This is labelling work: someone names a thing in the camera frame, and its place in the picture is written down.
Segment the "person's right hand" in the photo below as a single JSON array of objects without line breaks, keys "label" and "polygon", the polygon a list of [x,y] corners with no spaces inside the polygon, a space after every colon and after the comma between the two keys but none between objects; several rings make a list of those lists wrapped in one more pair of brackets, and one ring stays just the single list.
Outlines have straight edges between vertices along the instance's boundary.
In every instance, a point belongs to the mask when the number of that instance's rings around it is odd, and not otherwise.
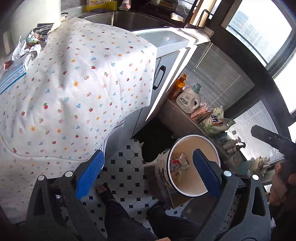
[{"label": "person's right hand", "polygon": [[284,159],[274,167],[275,173],[271,180],[269,204],[295,208],[295,166]]}]

